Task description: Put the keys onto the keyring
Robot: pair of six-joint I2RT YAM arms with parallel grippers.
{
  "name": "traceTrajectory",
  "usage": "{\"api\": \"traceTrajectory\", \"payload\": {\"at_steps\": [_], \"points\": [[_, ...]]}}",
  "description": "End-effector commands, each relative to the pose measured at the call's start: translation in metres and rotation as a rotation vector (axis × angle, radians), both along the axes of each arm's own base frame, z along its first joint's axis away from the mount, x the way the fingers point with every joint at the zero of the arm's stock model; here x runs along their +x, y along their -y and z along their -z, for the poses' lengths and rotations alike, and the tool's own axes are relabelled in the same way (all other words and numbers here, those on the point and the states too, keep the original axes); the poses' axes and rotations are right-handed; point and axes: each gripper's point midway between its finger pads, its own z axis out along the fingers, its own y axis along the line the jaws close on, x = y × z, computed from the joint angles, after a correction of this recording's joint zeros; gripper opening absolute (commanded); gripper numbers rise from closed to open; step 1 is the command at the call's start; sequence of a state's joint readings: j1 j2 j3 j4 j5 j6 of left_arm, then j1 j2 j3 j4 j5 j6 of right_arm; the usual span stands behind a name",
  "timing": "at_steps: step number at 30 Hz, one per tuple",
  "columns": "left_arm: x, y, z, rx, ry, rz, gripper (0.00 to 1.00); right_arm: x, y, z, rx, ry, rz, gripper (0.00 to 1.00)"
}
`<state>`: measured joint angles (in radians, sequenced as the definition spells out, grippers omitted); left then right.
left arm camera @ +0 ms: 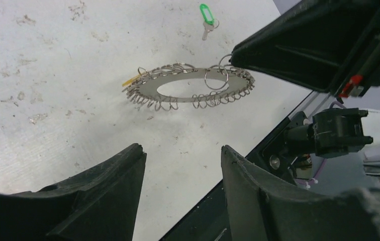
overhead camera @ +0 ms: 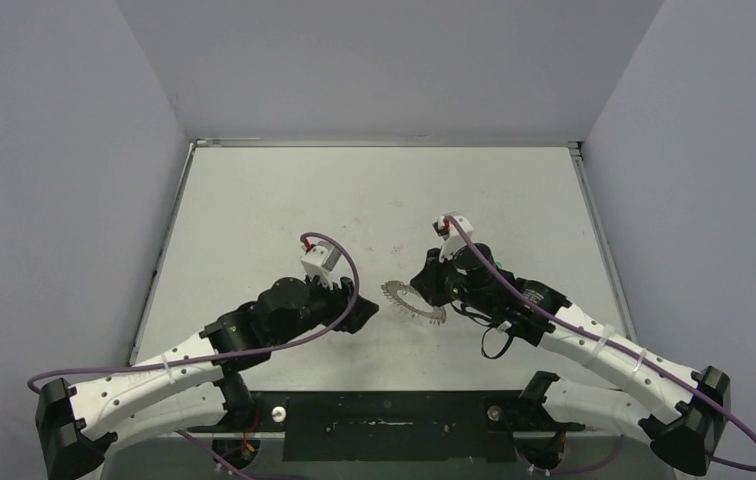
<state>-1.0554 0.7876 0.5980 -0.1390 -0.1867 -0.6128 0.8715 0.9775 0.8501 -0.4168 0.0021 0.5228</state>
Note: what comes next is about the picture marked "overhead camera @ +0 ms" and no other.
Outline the metal disc with key rings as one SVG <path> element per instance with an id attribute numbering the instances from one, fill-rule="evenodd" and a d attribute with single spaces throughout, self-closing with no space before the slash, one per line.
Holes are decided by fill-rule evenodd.
<path id="1" fill-rule="evenodd" d="M 441 326 L 447 320 L 444 307 L 430 305 L 418 291 L 405 282 L 389 280 L 381 285 L 381 290 L 399 312 L 411 318 L 424 320 L 435 326 Z"/>

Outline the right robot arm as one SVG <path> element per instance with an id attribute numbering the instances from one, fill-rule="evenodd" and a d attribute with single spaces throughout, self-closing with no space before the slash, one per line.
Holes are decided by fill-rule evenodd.
<path id="1" fill-rule="evenodd" d="M 712 408 L 730 404 L 730 378 L 722 371 L 664 361 L 592 319 L 577 304 L 544 283 L 490 271 L 492 257 L 461 248 L 450 260 L 430 249 L 412 288 L 431 306 L 457 302 L 490 326 L 566 357 L 609 382 L 608 388 L 536 372 L 519 402 L 522 421 L 542 429 L 550 422 L 618 433 L 647 444 L 669 466 L 704 476 L 727 424 Z"/>

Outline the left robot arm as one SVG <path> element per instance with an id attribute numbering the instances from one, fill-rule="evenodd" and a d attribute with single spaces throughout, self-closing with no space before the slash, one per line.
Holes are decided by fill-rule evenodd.
<path id="1" fill-rule="evenodd" d="M 354 334 L 378 310 L 350 278 L 326 287 L 285 277 L 133 372 L 46 383 L 35 425 L 48 477 L 79 479 L 120 449 L 175 430 L 251 425 L 258 413 L 242 371 L 320 325 Z"/>

